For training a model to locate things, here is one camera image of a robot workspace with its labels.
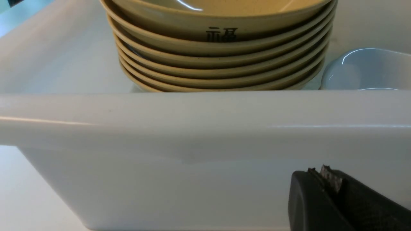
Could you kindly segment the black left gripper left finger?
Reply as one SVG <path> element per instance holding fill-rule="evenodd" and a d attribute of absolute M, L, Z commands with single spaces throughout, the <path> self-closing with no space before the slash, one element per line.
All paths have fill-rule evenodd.
<path fill-rule="evenodd" d="M 292 173 L 288 200 L 291 231 L 354 231 L 312 171 Z"/>

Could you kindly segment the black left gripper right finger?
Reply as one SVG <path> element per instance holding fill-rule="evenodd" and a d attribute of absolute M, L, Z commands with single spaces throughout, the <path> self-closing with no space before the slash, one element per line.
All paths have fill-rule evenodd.
<path fill-rule="evenodd" d="M 409 231 L 410 210 L 354 177 L 328 170 L 334 203 L 357 231 Z"/>

